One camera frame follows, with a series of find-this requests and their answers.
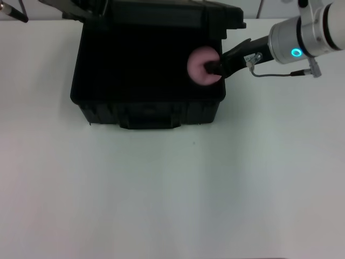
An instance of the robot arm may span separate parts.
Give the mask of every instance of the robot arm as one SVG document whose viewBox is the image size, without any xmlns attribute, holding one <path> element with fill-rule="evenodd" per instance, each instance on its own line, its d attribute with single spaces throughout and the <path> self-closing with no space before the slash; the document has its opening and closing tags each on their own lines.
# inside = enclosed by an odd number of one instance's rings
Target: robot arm
<svg viewBox="0 0 345 259">
<path fill-rule="evenodd" d="M 315 57 L 345 49 L 345 1 L 323 6 L 321 0 L 299 0 L 298 5 L 301 16 L 275 24 L 267 37 L 244 41 L 220 61 L 206 63 L 206 71 L 227 78 L 245 67 L 253 73 L 255 64 L 271 60 L 288 64 L 308 59 L 309 70 L 266 76 L 321 76 Z"/>
</svg>

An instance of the white wall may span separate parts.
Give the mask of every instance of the white wall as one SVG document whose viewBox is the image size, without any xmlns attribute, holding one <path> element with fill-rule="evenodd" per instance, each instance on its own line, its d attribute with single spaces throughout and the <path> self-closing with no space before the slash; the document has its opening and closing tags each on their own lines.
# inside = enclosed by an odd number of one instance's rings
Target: white wall
<svg viewBox="0 0 345 259">
<path fill-rule="evenodd" d="M 299 15 L 297 0 L 264 0 L 260 18 L 290 18 Z M 322 0 L 330 4 L 334 0 Z"/>
<path fill-rule="evenodd" d="M 5 0 L 6 3 L 14 8 L 20 9 L 18 0 Z M 33 20 L 58 20 L 61 19 L 61 12 L 53 7 L 40 3 L 38 0 L 23 0 L 27 16 Z M 13 20 L 13 18 L 0 13 L 0 20 Z"/>
<path fill-rule="evenodd" d="M 210 0 L 241 7 L 245 18 L 256 18 L 260 0 Z M 334 0 L 322 0 L 325 4 Z M 18 0 L 7 0 L 7 3 L 20 10 Z M 38 0 L 23 0 L 27 15 L 32 20 L 57 20 L 61 19 L 61 12 L 40 3 Z M 260 18 L 288 18 L 298 15 L 297 0 L 264 0 Z M 0 20 L 10 20 L 11 17 L 0 13 Z"/>
<path fill-rule="evenodd" d="M 245 18 L 255 18 L 259 9 L 260 0 L 211 0 L 241 7 Z M 8 4 L 20 10 L 18 0 L 6 0 Z M 61 19 L 61 12 L 40 3 L 38 0 L 23 0 L 29 19 L 32 20 L 57 20 Z M 11 17 L 0 13 L 0 20 L 11 20 Z"/>
</svg>

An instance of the pink donut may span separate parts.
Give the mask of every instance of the pink donut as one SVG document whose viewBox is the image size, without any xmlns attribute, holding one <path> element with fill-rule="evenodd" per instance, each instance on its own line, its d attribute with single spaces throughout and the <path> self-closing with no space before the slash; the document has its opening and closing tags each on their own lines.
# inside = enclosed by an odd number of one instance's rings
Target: pink donut
<svg viewBox="0 0 345 259">
<path fill-rule="evenodd" d="M 217 74 L 208 74 L 204 64 L 209 61 L 220 60 L 218 52 L 209 47 L 199 47 L 191 53 L 187 62 L 187 71 L 189 77 L 198 85 L 212 85 L 219 81 L 222 76 Z"/>
</svg>

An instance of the case lid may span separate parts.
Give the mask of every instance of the case lid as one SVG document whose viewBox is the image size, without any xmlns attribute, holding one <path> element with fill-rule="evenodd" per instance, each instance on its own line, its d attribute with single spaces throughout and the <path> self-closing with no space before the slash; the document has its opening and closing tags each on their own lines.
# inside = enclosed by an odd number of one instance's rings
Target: case lid
<svg viewBox="0 0 345 259">
<path fill-rule="evenodd" d="M 244 29 L 241 8 L 208 1 L 113 0 L 116 24 L 201 29 L 210 39 L 226 39 L 227 29 Z"/>
<path fill-rule="evenodd" d="M 40 0 L 96 29 L 109 24 L 200 29 L 210 39 L 225 39 L 227 29 L 243 29 L 241 8 L 194 0 Z"/>
</svg>

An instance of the cable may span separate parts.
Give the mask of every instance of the cable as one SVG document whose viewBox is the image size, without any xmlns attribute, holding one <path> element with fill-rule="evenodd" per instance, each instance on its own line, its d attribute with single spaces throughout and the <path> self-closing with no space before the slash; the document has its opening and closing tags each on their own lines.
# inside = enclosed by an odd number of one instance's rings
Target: cable
<svg viewBox="0 0 345 259">
<path fill-rule="evenodd" d="M 255 77 L 300 77 L 300 76 L 306 76 L 308 74 L 312 74 L 310 69 L 303 69 L 291 72 L 290 74 L 255 74 L 254 73 L 254 67 L 251 67 L 250 72 Z"/>
<path fill-rule="evenodd" d="M 23 3 L 23 0 L 18 0 L 20 8 L 22 8 L 22 12 L 23 14 L 25 14 L 25 16 L 27 16 L 26 10 L 25 10 L 25 5 Z"/>
<path fill-rule="evenodd" d="M 252 75 L 255 77 L 290 77 L 290 74 L 255 74 L 252 69 L 250 69 Z"/>
<path fill-rule="evenodd" d="M 264 6 L 264 1 L 265 1 L 265 0 L 261 0 L 261 2 L 260 2 L 258 14 L 257 14 L 257 19 L 260 18 L 261 11 L 263 10 L 263 6 Z"/>
</svg>

